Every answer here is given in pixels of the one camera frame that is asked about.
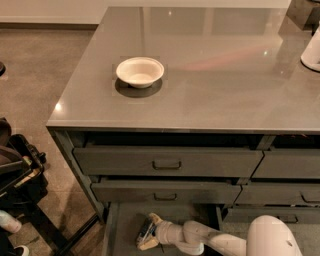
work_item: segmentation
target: gray cabinet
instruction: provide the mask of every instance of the gray cabinet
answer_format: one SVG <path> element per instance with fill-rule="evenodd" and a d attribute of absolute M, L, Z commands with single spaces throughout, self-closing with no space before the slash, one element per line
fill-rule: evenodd
<path fill-rule="evenodd" d="M 320 149 L 272 149 L 253 178 L 320 179 Z"/>
<path fill-rule="evenodd" d="M 251 183 L 242 186 L 237 204 L 320 205 L 320 185 L 300 183 Z"/>
<path fill-rule="evenodd" d="M 187 202 L 232 204 L 240 186 L 199 181 L 107 180 L 92 184 L 97 199 L 108 202 Z"/>
<path fill-rule="evenodd" d="M 288 224 L 320 224 L 320 211 L 316 207 L 234 206 L 228 209 L 224 221 L 251 223 L 262 215 L 275 216 Z"/>
<path fill-rule="evenodd" d="M 76 148 L 85 175 L 250 177 L 261 151 L 200 147 Z"/>

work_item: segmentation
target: open drawer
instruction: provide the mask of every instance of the open drawer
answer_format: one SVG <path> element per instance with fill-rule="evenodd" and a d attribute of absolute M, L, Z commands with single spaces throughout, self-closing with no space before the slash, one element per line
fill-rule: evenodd
<path fill-rule="evenodd" d="M 93 183 L 98 201 L 108 202 L 183 202 L 232 204 L 240 186 L 223 182 L 168 180 L 108 180 Z"/>
<path fill-rule="evenodd" d="M 174 246 L 160 246 L 146 251 L 136 248 L 136 238 L 149 213 L 154 212 L 162 219 L 182 225 L 187 220 L 208 224 L 206 211 L 201 205 L 166 203 L 137 204 L 112 203 L 107 219 L 102 256 L 184 256 Z"/>

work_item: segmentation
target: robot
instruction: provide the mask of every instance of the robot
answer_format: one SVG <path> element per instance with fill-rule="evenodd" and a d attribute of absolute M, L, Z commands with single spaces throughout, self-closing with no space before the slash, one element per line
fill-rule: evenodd
<path fill-rule="evenodd" d="M 147 250 L 159 243 L 175 245 L 188 255 L 201 255 L 207 245 L 224 256 L 302 256 L 287 225 L 267 215 L 251 223 L 244 240 L 196 221 L 181 226 L 150 213 L 138 235 L 137 247 Z"/>

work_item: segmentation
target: shoe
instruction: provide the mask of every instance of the shoe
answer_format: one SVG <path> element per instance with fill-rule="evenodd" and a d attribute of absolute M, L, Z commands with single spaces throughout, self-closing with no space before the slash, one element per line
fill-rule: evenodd
<path fill-rule="evenodd" d="M 19 245 L 18 247 L 14 248 L 14 251 L 17 256 L 29 256 L 29 249 L 24 245 Z"/>

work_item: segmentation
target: drawer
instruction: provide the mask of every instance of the drawer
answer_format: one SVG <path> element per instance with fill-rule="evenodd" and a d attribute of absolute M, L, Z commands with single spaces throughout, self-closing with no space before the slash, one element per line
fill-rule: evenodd
<path fill-rule="evenodd" d="M 250 177 L 262 152 L 247 149 L 104 146 L 74 149 L 85 175 Z"/>
<path fill-rule="evenodd" d="M 320 205 L 320 185 L 251 183 L 248 186 L 242 186 L 236 204 Z"/>
<path fill-rule="evenodd" d="M 240 186 L 200 181 L 132 181 L 107 180 L 93 183 L 91 189 L 98 201 L 108 202 L 189 202 L 231 204 Z"/>
<path fill-rule="evenodd" d="M 320 150 L 272 150 L 265 157 L 253 178 L 320 179 Z"/>
<path fill-rule="evenodd" d="M 288 224 L 320 224 L 320 210 L 315 207 L 234 207 L 223 222 L 251 223 L 262 215 L 277 217 Z"/>
<path fill-rule="evenodd" d="M 187 220 L 208 223 L 207 213 L 200 205 L 168 205 L 112 203 L 106 223 L 103 256 L 185 256 L 174 246 L 163 245 L 139 251 L 135 241 L 149 213 L 154 212 L 162 219 L 183 224 Z"/>

